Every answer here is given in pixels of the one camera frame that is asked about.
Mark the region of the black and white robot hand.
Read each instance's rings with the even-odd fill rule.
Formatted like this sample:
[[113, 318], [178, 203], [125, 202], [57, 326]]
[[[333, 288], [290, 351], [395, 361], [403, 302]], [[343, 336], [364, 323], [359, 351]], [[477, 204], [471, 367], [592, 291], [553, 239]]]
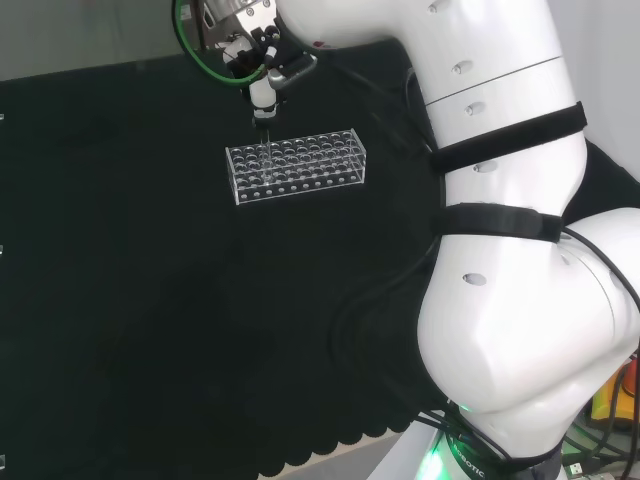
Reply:
[[248, 86], [241, 88], [252, 108], [252, 124], [260, 133], [276, 122], [286, 102], [285, 90], [317, 65], [317, 57], [294, 37], [279, 12], [269, 25], [254, 29], [251, 37], [234, 34], [222, 52], [234, 79], [249, 77], [263, 67]]

